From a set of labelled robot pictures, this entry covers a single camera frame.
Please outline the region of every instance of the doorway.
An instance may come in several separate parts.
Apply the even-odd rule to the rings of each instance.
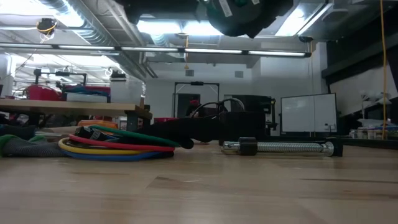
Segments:
[[[177,117],[184,118],[187,116],[190,101],[198,100],[200,102],[200,94],[178,93],[177,95]]]

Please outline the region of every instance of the wood grain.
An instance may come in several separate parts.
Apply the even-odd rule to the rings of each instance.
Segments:
[[[152,119],[152,114],[134,104],[127,103],[83,103],[45,100],[0,100],[0,109],[31,111],[45,114],[74,114],[125,116],[125,111],[135,111],[139,116]]]
[[[3,158],[1,223],[398,223],[398,151],[345,152],[239,157],[212,143],[156,161]]]

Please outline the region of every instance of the threaded metal rod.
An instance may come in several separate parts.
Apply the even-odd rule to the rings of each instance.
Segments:
[[[239,142],[224,142],[224,150],[240,150]],[[333,144],[326,142],[318,143],[296,143],[296,142],[258,142],[258,152],[320,152],[331,156],[334,151]]]

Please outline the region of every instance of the red resistance band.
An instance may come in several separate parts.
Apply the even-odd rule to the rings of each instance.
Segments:
[[[90,144],[92,146],[105,146],[113,149],[125,149],[125,150],[137,150],[137,151],[158,151],[158,152],[172,152],[174,151],[173,147],[163,147],[163,146],[143,146],[143,145],[133,145],[133,144],[122,144],[115,142],[106,142],[106,141],[97,141],[92,139],[81,138],[78,136],[74,136],[72,134],[69,135],[69,139],[84,143]]]

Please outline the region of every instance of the metal spring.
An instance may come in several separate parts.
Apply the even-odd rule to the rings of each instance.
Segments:
[[[317,143],[292,142],[259,142],[259,152],[322,152],[323,147]]]

